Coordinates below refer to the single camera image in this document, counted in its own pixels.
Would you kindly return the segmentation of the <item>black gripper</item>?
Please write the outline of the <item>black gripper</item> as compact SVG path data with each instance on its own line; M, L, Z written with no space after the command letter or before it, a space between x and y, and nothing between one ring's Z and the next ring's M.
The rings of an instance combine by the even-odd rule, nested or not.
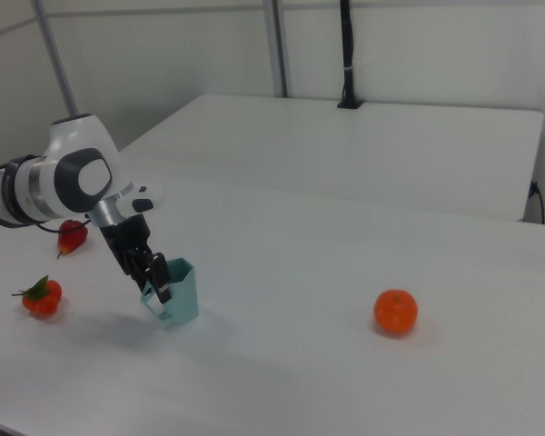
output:
M130 276L141 291L148 285L154 286L161 304L172 298L167 261L162 253L154 253L149 247L151 232L142 214L102 227L101 232L124 274Z

